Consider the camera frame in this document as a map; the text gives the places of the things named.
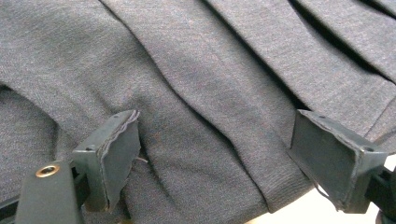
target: metal grommet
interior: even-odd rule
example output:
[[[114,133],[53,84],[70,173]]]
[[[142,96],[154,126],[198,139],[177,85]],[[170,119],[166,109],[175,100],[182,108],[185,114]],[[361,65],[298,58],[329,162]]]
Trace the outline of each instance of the metal grommet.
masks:
[[[61,169],[61,167],[56,164],[44,166],[43,168],[41,168],[37,172],[35,172],[35,176],[47,177],[50,175],[54,175],[59,171],[59,169]]]

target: clamp jaw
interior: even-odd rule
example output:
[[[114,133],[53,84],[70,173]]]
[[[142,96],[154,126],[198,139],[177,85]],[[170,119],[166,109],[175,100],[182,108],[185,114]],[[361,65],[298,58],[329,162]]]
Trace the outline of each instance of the clamp jaw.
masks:
[[[381,210],[383,223],[396,221],[396,174],[384,167],[389,155],[340,123],[315,112],[297,111],[290,157],[327,193],[337,210]]]
[[[80,207],[111,211],[140,151],[137,111],[111,117],[73,150],[27,174],[21,196],[0,203],[0,224],[84,223]]]

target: gray trousers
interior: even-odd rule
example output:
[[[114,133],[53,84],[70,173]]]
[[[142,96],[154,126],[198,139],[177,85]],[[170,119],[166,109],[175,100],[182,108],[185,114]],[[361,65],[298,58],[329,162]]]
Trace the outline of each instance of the gray trousers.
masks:
[[[396,144],[392,0],[0,1],[0,201],[137,109],[141,157],[113,214],[241,223],[311,189],[297,108]]]

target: white surface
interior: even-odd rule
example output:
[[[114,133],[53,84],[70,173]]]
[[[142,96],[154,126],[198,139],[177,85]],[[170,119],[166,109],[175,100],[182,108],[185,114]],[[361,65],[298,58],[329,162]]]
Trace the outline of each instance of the white surface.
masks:
[[[396,156],[388,157],[385,166],[393,171],[396,166]],[[313,189],[276,213],[257,217],[247,224],[375,224],[377,213],[378,208],[373,203],[364,215],[336,212],[332,203]]]

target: gray wool fabric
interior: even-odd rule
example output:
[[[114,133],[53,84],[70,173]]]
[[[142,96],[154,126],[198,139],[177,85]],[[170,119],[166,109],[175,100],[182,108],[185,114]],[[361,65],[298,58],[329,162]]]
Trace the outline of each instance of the gray wool fabric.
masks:
[[[88,223],[243,223],[311,189],[295,110],[391,152],[396,4],[376,0],[0,2],[0,201],[111,115],[141,112],[141,157]]]

